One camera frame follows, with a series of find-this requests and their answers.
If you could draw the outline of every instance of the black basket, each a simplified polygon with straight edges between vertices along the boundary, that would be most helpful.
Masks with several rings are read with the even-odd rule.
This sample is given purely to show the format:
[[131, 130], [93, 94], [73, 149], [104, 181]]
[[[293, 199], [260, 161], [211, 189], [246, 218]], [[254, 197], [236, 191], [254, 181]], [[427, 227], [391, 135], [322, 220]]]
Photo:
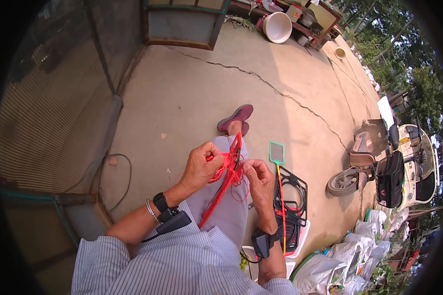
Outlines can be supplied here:
[[[295, 201], [285, 201], [284, 200], [284, 206], [289, 207], [290, 209], [298, 210], [299, 207], [297, 205], [297, 202]], [[284, 247], [284, 224], [282, 219], [282, 212], [280, 210], [274, 210], [276, 214], [276, 222], [278, 227], [278, 233], [279, 233], [279, 241], [281, 243], [281, 248]], [[294, 252], [297, 247], [299, 246], [299, 230], [301, 228], [298, 225], [286, 222], [285, 224], [285, 238], [286, 238], [286, 245], [285, 245], [285, 252], [290, 253]]]
[[378, 162], [376, 166], [376, 197], [380, 205], [387, 208], [395, 208], [400, 205], [404, 174], [403, 156], [398, 150]]
[[[294, 252], [298, 247], [298, 238], [301, 228], [307, 225], [307, 183], [282, 166], [279, 166], [281, 174], [281, 183], [291, 185], [297, 189], [301, 204], [295, 201], [284, 200], [284, 208], [286, 209], [286, 253]], [[281, 190], [279, 187], [278, 175], [274, 186], [274, 212], [276, 213], [276, 221], [279, 228], [279, 238], [281, 247], [284, 246], [284, 225], [282, 218]]]

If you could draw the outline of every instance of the gray pants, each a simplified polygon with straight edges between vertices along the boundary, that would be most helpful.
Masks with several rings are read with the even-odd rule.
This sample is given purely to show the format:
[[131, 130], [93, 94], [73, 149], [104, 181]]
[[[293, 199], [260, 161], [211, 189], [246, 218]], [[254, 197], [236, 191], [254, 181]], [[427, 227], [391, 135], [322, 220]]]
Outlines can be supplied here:
[[[214, 138], [212, 142], [217, 146], [220, 152], [230, 152], [230, 146], [234, 140], [235, 136], [219, 136]], [[245, 159], [248, 158], [248, 150], [243, 139], [241, 139], [240, 154]], [[222, 185], [225, 174], [226, 171], [217, 182], [205, 185], [186, 200], [190, 212], [197, 224], [202, 221], [202, 213], [208, 209], [210, 201], [213, 200], [219, 187]], [[248, 179], [246, 176], [243, 177], [249, 187]], [[245, 235], [246, 222], [248, 219], [248, 199], [241, 203], [234, 200], [233, 197], [238, 201], [241, 201], [246, 197], [247, 192], [248, 189], [243, 180], [241, 181], [241, 185], [229, 187], [212, 215], [200, 230], [209, 231], [217, 226], [238, 249], [241, 249], [241, 243]]]

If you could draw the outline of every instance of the maroon sneaker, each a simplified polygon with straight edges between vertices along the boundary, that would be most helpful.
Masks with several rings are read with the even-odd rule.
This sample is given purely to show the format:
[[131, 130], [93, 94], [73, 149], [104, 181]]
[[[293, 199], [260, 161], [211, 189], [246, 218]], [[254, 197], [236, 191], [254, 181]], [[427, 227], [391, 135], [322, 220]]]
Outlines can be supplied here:
[[[242, 123], [244, 123], [244, 121], [246, 121], [249, 118], [249, 116], [253, 113], [253, 110], [254, 110], [254, 108], [251, 104], [244, 104], [244, 105], [240, 106], [239, 108], [236, 109], [236, 111], [234, 112], [233, 115], [218, 122], [218, 125], [217, 125], [218, 131], [226, 133], [228, 131], [228, 127], [230, 126], [230, 123], [233, 121], [242, 121]], [[246, 132], [248, 132], [249, 125], [247, 125], [247, 127], [245, 127], [245, 128], [246, 128]]]

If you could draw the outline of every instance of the yellow bowl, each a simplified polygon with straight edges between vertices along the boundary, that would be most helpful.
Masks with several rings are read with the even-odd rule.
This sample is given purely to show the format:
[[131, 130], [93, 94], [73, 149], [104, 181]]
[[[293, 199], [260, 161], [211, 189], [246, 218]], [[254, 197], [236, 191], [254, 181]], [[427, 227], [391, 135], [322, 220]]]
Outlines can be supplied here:
[[338, 48], [335, 49], [335, 55], [336, 55], [337, 58], [343, 59], [343, 58], [346, 57], [346, 52], [344, 51], [343, 48], [338, 47]]

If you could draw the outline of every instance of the fly swatter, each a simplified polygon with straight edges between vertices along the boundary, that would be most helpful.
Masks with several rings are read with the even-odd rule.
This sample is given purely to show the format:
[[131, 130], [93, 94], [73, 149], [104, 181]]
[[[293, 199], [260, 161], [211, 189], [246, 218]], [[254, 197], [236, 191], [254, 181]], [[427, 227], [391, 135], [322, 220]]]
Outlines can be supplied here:
[[279, 165], [284, 164], [284, 145], [278, 144], [276, 142], [271, 141], [269, 143], [269, 160], [276, 164], [277, 168], [277, 180], [279, 181], [279, 189], [281, 191], [281, 204], [282, 204], [282, 222], [284, 228], [284, 248], [283, 252], [285, 255], [285, 235], [286, 235], [286, 227], [285, 227], [285, 209], [284, 209], [284, 195], [282, 192], [282, 183], [281, 183], [281, 172], [279, 170]]

